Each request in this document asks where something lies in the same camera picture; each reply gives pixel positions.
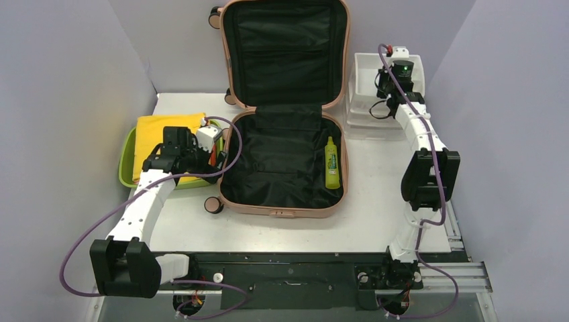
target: open suitcase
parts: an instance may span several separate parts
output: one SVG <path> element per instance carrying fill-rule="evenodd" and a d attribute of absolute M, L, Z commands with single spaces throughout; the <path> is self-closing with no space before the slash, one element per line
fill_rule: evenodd
<path fill-rule="evenodd" d="M 235 166 L 218 181 L 221 202 L 240 213 L 330 216 L 348 191 L 340 123 L 326 110 L 345 92 L 350 15 L 342 0 L 235 0 L 219 14 L 230 89 L 245 109 Z M 341 187 L 325 187 L 328 136 L 338 148 Z M 237 154 L 230 129 L 226 164 Z"/>

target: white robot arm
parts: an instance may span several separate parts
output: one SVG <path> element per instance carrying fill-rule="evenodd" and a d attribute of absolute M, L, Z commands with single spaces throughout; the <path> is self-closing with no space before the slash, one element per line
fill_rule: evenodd
<path fill-rule="evenodd" d="M 219 171 L 224 156 L 217 159 L 217 166 L 208 162 L 221 133 L 221 128 L 205 124 L 195 135 L 187 127 L 164 128 L 164 142 L 144 161 L 135 194 L 147 191 L 127 206 L 106 239 L 96 239 L 91 245 L 91 263 L 101 294 L 150 298 L 161 284 L 188 274 L 190 258 L 183 254 L 154 257 L 148 248 L 150 235 L 179 180 L 164 179 L 185 172 Z M 213 183 L 217 177 L 205 180 Z"/>
<path fill-rule="evenodd" d="M 390 54 L 391 65 L 379 70 L 377 96 L 386 99 L 390 109 L 389 115 L 401 124 L 414 155 L 401 183 L 401 194 L 407 202 L 404 210 L 405 225 L 390 243 L 389 252 L 393 260 L 414 263 L 417 261 L 415 247 L 419 223 L 423 219 L 432 219 L 442 206 L 431 151 L 434 148 L 437 152 L 439 174 L 446 201 L 450 199 L 454 189 L 460 156 L 456 151 L 449 151 L 441 142 L 431 124 L 431 115 L 427 113 L 423 96 L 413 91 L 411 74 L 414 64 L 408 60 L 407 49 L 396 48 L 395 51 L 388 52 L 388 55 Z M 410 101 L 414 108 L 411 108 L 407 101 Z"/>

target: yellow cloth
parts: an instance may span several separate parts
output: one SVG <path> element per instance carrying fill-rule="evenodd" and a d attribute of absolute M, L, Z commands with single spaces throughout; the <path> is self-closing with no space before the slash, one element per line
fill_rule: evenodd
<path fill-rule="evenodd" d="M 142 163 L 163 140 L 164 126 L 185 126 L 189 127 L 192 133 L 196 133 L 200 127 L 200 120 L 205 117 L 205 113 L 192 115 L 152 115 L 138 118 L 136 124 L 136 140 L 134 142 L 134 168 L 132 180 L 138 183 Z M 179 183 L 191 182 L 198 178 L 180 178 Z"/>

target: gray wall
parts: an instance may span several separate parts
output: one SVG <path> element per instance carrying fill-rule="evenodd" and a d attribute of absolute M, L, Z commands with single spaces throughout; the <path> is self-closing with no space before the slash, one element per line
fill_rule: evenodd
<path fill-rule="evenodd" d="M 567 321 L 569 3 L 478 0 L 427 88 L 501 321 Z"/>
<path fill-rule="evenodd" d="M 122 139 L 156 96 L 107 0 L 2 1 L 0 43 L 0 321 L 82 321 L 59 265 L 126 198 Z M 90 240 L 67 271 L 83 291 Z"/>
<path fill-rule="evenodd" d="M 347 0 L 352 52 L 375 52 L 379 42 L 407 46 L 422 56 L 428 81 L 474 1 Z M 225 92 L 221 35 L 207 18 L 226 0 L 109 2 L 158 92 Z"/>

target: green basket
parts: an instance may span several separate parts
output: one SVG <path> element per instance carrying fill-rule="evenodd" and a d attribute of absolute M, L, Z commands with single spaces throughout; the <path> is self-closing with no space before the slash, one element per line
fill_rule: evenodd
<path fill-rule="evenodd" d="M 218 122 L 210 120 L 212 124 L 219 126 Z M 136 140 L 136 127 L 128 132 L 126 137 L 123 152 L 121 154 L 121 162 L 119 163 L 119 180 L 124 186 L 129 188 L 136 188 L 136 183 L 132 181 L 132 171 L 134 167 L 134 142 Z M 215 144 L 217 146 L 217 153 L 223 150 L 223 140 L 219 139 Z M 203 179 L 194 180 L 192 182 L 180 183 L 176 189 L 199 188 L 200 186 L 209 186 L 209 183 Z"/>

